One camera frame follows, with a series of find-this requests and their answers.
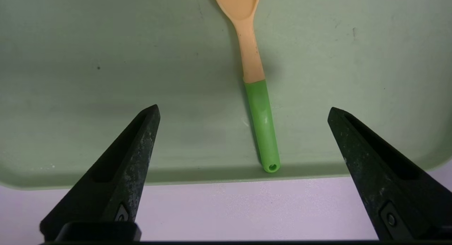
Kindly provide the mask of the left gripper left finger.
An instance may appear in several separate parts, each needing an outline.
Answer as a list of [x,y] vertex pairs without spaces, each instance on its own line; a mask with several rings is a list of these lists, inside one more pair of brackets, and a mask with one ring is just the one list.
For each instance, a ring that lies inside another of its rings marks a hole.
[[143,109],[39,225],[45,240],[140,240],[135,223],[160,123]]

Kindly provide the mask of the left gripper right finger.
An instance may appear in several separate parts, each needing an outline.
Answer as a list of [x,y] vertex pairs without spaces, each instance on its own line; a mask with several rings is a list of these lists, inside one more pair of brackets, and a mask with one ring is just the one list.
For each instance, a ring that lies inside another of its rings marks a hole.
[[352,114],[327,120],[379,240],[450,244],[451,191]]

